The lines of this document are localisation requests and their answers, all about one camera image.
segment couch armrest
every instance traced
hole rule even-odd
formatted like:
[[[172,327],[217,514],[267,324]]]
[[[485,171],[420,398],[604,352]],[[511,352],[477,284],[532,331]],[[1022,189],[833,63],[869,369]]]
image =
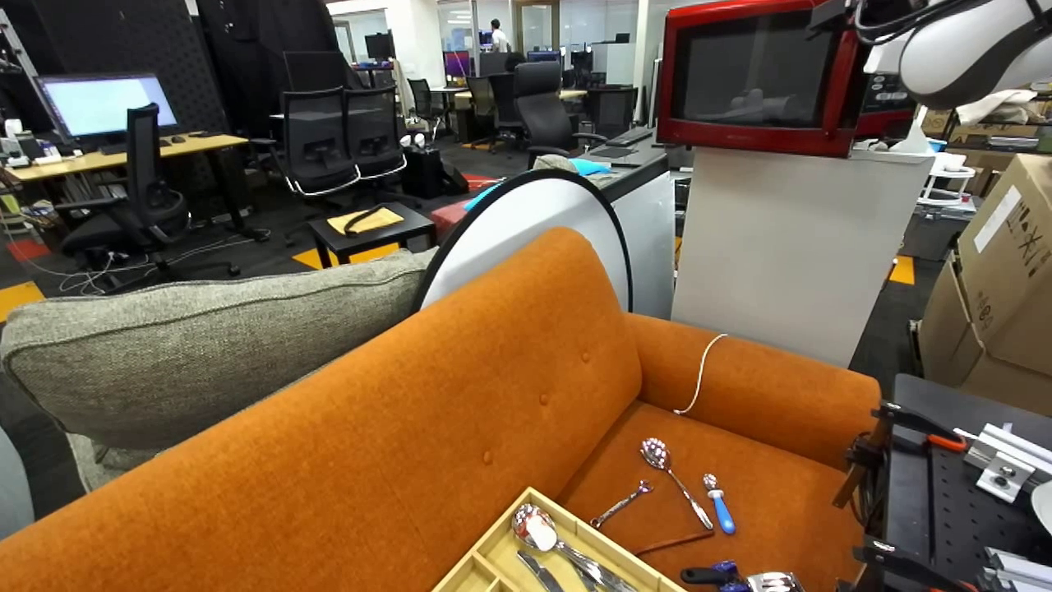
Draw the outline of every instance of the couch armrest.
[[[702,352],[718,331],[648,316],[633,316],[628,327],[642,355],[642,398],[686,409]],[[707,355],[686,419],[844,467],[848,445],[876,432],[879,403],[881,387],[869,375],[728,337]]]

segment gray pillow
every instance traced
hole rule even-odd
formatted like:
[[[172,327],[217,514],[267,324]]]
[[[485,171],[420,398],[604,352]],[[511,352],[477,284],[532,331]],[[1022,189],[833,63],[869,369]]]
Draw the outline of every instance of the gray pillow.
[[[65,432],[160,450],[412,316],[427,260],[45,298],[0,362]]]

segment orange couch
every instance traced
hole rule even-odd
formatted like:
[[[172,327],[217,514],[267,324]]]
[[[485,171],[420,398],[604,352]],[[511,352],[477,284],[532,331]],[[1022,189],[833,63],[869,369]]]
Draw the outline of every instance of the orange couch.
[[[601,264],[549,232],[436,305],[0,542],[0,590],[427,590],[537,486],[652,567],[738,558],[805,590],[854,576],[863,528],[833,507],[879,386],[742,338],[618,309]],[[738,537],[696,540],[713,471]]]

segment person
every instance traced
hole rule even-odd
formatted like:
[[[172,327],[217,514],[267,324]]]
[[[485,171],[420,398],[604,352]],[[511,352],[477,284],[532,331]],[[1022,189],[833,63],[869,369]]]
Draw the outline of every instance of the person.
[[[514,39],[507,39],[507,33],[499,30],[499,21],[491,21],[491,46],[497,54],[514,54]]]

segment red microwave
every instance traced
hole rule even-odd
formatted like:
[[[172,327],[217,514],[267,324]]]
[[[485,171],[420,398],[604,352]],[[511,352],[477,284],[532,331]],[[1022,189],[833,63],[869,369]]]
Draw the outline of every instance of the red microwave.
[[[821,0],[704,0],[663,21],[658,137],[742,152],[848,155],[866,46],[812,28]]]

